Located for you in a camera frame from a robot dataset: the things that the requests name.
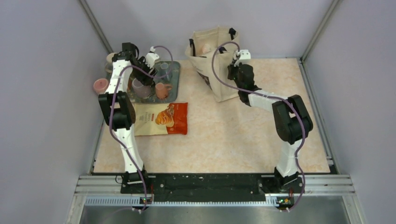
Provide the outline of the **salmon pink mug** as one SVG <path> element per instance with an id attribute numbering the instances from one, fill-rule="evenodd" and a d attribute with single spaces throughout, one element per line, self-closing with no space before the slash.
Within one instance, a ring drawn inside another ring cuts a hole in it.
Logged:
<path id="1" fill-rule="evenodd" d="M 171 84 L 157 83 L 155 85 L 157 98 L 161 100 L 166 99 L 169 96 L 169 92 L 172 90 L 172 87 L 173 86 Z"/>

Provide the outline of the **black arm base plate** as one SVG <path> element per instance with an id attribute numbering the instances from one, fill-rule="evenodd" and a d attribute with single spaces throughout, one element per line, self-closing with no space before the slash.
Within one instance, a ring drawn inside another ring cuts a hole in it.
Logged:
<path id="1" fill-rule="evenodd" d="M 152 196 L 154 202 L 264 202 L 270 194 L 297 196 L 303 186 L 301 177 L 259 173 L 149 173 L 145 183 L 137 175 L 121 177 L 122 194 Z"/>

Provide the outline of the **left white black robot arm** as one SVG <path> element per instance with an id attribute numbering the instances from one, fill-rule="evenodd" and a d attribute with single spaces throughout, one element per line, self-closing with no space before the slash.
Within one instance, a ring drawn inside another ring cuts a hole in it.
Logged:
<path id="1" fill-rule="evenodd" d="M 139 193 L 149 189 L 150 181 L 144 177 L 144 163 L 139 155 L 134 133 L 135 109 L 128 96 L 128 82 L 134 68 L 138 68 L 139 50 L 130 43 L 122 44 L 122 51 L 112 56 L 112 74 L 98 101 L 109 133 L 119 143 L 124 158 L 125 174 L 122 184 L 132 185 Z"/>

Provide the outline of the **beige canvas tote bag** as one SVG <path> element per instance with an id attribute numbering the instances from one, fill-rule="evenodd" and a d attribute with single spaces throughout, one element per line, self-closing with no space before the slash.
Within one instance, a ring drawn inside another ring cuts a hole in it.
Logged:
<path id="1" fill-rule="evenodd" d="M 226 44 L 216 53 L 216 49 L 223 43 L 232 41 L 239 43 L 239 33 L 231 27 L 215 27 L 204 31 L 195 31 L 189 39 L 185 50 L 195 71 L 213 92 L 217 102 L 226 101 L 238 96 L 238 91 L 227 87 L 235 86 L 234 81 L 227 79 L 228 65 L 232 62 L 233 54 L 237 49 L 234 44 Z M 201 56 L 200 49 L 204 44 L 213 46 L 213 51 Z"/>

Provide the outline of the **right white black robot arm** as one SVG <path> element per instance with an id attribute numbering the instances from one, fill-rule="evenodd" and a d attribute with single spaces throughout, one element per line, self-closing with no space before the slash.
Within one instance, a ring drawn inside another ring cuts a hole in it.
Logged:
<path id="1" fill-rule="evenodd" d="M 298 179 L 298 152 L 313 129 L 304 101 L 299 95 L 286 98 L 262 90 L 255 84 L 254 69 L 248 64 L 229 65 L 227 78 L 235 82 L 241 102 L 273 114 L 276 132 L 283 142 L 274 169 L 274 187 L 287 192 Z"/>

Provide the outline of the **lilac mug black handle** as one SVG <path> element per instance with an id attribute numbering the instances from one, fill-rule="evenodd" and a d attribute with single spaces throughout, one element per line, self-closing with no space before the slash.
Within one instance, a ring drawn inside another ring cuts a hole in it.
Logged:
<path id="1" fill-rule="evenodd" d="M 137 98 L 147 98 L 151 94 L 151 86 L 143 85 L 136 78 L 132 80 L 132 89 Z"/>

